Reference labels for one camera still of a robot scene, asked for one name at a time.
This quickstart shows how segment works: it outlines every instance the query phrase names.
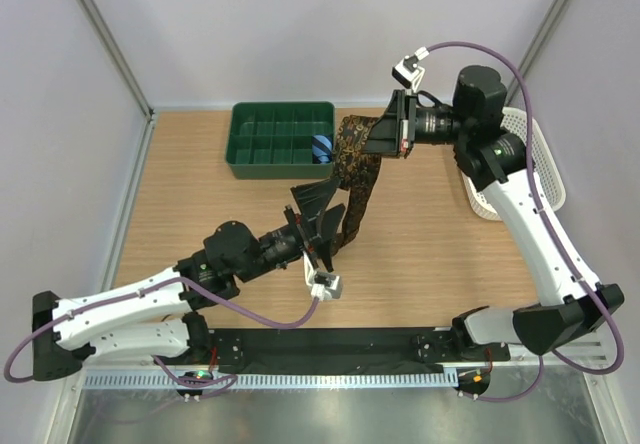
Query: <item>wooden table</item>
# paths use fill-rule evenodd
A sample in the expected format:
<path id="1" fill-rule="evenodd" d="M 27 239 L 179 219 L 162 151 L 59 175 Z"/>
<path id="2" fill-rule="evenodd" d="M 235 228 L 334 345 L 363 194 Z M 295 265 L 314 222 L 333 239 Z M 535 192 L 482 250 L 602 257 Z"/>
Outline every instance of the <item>wooden table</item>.
<path id="1" fill-rule="evenodd" d="M 340 109 L 336 119 L 380 113 Z M 229 122 L 229 112 L 160 116 L 116 286 L 190 256 L 227 220 L 244 222 L 255 236 L 284 225 L 289 189 L 305 181 L 236 180 L 224 160 Z M 338 191 L 335 201 L 346 195 Z M 321 303 L 307 327 L 444 326 L 478 306 L 535 300 L 504 224 L 471 210 L 450 147 L 417 146 L 407 160 L 383 161 L 360 234 L 334 266 L 342 298 Z M 297 320 L 310 302 L 301 262 L 240 288 L 234 302 L 280 321 Z M 200 312 L 210 326 L 259 327 L 221 306 Z"/>

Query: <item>green compartment tray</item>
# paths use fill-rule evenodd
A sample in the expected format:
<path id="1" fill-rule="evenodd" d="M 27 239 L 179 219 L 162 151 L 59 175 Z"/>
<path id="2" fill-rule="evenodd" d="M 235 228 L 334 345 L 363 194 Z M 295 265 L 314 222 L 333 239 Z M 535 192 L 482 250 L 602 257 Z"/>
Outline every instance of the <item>green compartment tray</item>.
<path id="1" fill-rule="evenodd" d="M 241 102 L 231 112 L 226 160 L 238 179 L 324 179 L 333 163 L 314 164 L 311 138 L 333 142 L 330 102 Z"/>

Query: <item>patterned cloth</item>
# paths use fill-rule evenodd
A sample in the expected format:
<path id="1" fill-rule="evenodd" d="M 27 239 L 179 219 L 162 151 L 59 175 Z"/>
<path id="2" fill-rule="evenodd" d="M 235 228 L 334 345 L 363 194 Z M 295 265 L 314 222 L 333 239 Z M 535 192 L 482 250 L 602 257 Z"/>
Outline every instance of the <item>patterned cloth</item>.
<path id="1" fill-rule="evenodd" d="M 333 241 L 332 255 L 358 235 L 369 197 L 378 180 L 382 156 L 362 153 L 369 132 L 378 120 L 378 117 L 347 116 L 338 128 L 333 147 L 332 177 L 339 177 L 340 189 L 350 192 L 342 232 Z"/>

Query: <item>cable connector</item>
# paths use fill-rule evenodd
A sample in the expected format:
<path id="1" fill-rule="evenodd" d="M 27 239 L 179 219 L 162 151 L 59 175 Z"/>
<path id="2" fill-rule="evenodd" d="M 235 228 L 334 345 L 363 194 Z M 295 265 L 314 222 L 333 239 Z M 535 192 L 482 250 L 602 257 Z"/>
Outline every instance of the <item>cable connector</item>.
<path id="1" fill-rule="evenodd" d="M 402 87 L 411 92 L 418 92 L 422 78 L 424 77 L 424 67 L 418 63 L 429 55 L 426 47 L 421 47 L 411 56 L 405 56 L 391 71 L 393 78 L 402 84 Z"/>
<path id="2" fill-rule="evenodd" d="M 304 259 L 304 278 L 311 297 L 321 301 L 340 299 L 342 295 L 342 278 L 336 274 L 314 269 L 306 253 Z"/>

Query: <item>white plastic basket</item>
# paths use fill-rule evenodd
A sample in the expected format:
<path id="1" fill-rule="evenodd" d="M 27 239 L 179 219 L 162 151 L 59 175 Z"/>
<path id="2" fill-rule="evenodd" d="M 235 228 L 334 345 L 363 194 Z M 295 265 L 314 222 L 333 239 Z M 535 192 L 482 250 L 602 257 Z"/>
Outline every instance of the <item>white plastic basket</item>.
<path id="1" fill-rule="evenodd" d="M 504 119 L 502 120 L 502 126 L 524 141 L 527 135 L 527 114 L 513 107 L 505 107 L 503 113 Z M 540 175 L 544 195 L 547 197 L 551 208 L 557 211 L 564 204 L 566 191 L 551 151 L 549 151 L 549 146 L 547 146 L 547 142 L 535 119 L 533 120 L 533 160 L 536 163 L 536 170 Z M 469 203 L 473 211 L 483 219 L 490 221 L 501 220 L 498 213 L 493 206 L 487 202 L 484 195 L 476 191 L 471 179 L 463 174 L 462 180 L 467 189 L 467 196 L 469 197 Z"/>

